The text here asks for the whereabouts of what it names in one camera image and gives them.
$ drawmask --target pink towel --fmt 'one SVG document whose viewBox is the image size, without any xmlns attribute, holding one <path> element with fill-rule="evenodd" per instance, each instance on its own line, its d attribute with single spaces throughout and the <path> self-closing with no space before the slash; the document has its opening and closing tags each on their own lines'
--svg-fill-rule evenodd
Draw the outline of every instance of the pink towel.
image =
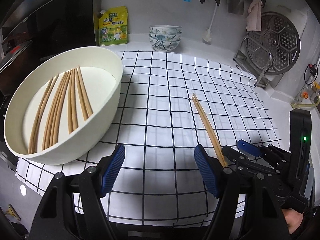
<svg viewBox="0 0 320 240">
<path fill-rule="evenodd" d="M 247 32 L 261 31 L 261 0 L 253 0 L 248 9 Z"/>
</svg>

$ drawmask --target checkered tablecloth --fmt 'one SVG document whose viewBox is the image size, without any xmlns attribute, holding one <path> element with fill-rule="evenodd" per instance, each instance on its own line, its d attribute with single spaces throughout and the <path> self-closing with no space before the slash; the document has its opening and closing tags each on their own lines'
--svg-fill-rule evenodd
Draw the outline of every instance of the checkered tablecloth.
<svg viewBox="0 0 320 240">
<path fill-rule="evenodd" d="M 117 143 L 126 156 L 110 194 L 101 199 L 110 221 L 158 226 L 208 225 L 217 200 L 207 192 L 193 150 L 202 144 L 215 156 L 199 114 L 195 93 L 220 144 L 236 149 L 237 140 L 279 145 L 268 110 L 248 73 L 206 59 L 176 53 L 125 51 L 118 111 L 100 142 L 64 165 L 19 159 L 16 176 L 43 195 L 58 171 L 81 173 L 110 155 Z M 263 159 L 251 157 L 264 163 Z M 77 212 L 83 212 L 75 194 Z M 243 214 L 240 195 L 237 216 Z"/>
</svg>

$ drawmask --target floral patterned bowl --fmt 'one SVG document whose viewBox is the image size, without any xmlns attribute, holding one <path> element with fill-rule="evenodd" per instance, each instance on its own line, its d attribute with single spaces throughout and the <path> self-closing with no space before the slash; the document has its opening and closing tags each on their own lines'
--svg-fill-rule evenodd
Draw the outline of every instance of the floral patterned bowl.
<svg viewBox="0 0 320 240">
<path fill-rule="evenodd" d="M 178 41 L 161 41 L 150 36 L 149 39 L 150 44 L 155 51 L 171 51 L 175 49 L 180 43 L 180 39 Z"/>
<path fill-rule="evenodd" d="M 154 34 L 154 33 L 150 33 L 149 35 L 151 38 L 157 39 L 157 40 L 161 40 L 161 41 L 178 41 L 180 40 L 181 37 L 181 33 L 178 34 Z"/>
<path fill-rule="evenodd" d="M 154 34 L 178 34 L 181 33 L 181 27 L 172 25 L 153 25 L 149 26 L 150 33 Z"/>
</svg>

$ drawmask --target yellow seasoning pouch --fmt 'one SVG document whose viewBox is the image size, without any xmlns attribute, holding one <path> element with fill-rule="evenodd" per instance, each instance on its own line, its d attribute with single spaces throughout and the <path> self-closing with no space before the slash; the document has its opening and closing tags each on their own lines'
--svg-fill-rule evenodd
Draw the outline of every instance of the yellow seasoning pouch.
<svg viewBox="0 0 320 240">
<path fill-rule="evenodd" d="M 127 22 L 125 6 L 106 11 L 99 19 L 100 46 L 127 43 Z"/>
</svg>

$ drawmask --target metal screw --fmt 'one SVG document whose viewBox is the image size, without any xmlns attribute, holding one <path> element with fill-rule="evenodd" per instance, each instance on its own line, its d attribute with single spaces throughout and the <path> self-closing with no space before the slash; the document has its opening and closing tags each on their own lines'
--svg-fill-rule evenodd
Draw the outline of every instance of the metal screw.
<svg viewBox="0 0 320 240">
<path fill-rule="evenodd" d="M 232 173 L 232 169 L 230 169 L 229 167 L 225 167 L 225 168 L 223 168 L 223 172 L 225 174 L 231 174 Z"/>
<path fill-rule="evenodd" d="M 63 175 L 62 172 L 57 172 L 57 173 L 54 175 L 54 177 L 55 177 L 56 179 L 60 179 L 60 178 L 62 177 L 62 175 Z"/>
<path fill-rule="evenodd" d="M 88 169 L 87 169 L 87 171 L 89 172 L 89 173 L 94 173 L 95 171 L 96 171 L 96 167 L 95 166 L 90 166 Z"/>
<path fill-rule="evenodd" d="M 264 176 L 263 176 L 263 174 L 258 173 L 258 174 L 257 174 L 257 178 L 258 178 L 258 179 L 264 179 Z"/>
</svg>

